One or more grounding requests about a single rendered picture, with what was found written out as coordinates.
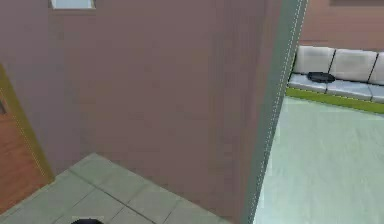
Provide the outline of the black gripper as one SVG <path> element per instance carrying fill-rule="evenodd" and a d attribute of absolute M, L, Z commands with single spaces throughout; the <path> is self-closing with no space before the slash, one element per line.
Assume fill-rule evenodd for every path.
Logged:
<path fill-rule="evenodd" d="M 94 218 L 84 218 L 73 221 L 71 224 L 104 224 L 102 221 Z"/>

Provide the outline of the brown wooden room door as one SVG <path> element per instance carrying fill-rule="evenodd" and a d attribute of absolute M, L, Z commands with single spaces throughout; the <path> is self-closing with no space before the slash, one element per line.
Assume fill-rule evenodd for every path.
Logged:
<path fill-rule="evenodd" d="M 0 214 L 54 179 L 10 78 L 0 64 Z"/>

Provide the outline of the black flat object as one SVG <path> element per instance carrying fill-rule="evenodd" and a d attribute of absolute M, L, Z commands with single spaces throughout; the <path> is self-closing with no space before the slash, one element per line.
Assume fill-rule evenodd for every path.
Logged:
<path fill-rule="evenodd" d="M 324 72 L 309 72 L 307 78 L 317 83 L 332 83 L 336 80 L 333 75 Z"/>

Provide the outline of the white sofa with green base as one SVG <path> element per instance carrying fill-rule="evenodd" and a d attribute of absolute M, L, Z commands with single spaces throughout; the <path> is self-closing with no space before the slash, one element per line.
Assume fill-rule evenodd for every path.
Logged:
<path fill-rule="evenodd" d="M 329 73 L 336 80 L 313 82 L 309 72 Z M 384 51 L 299 46 L 286 95 L 384 114 Z"/>

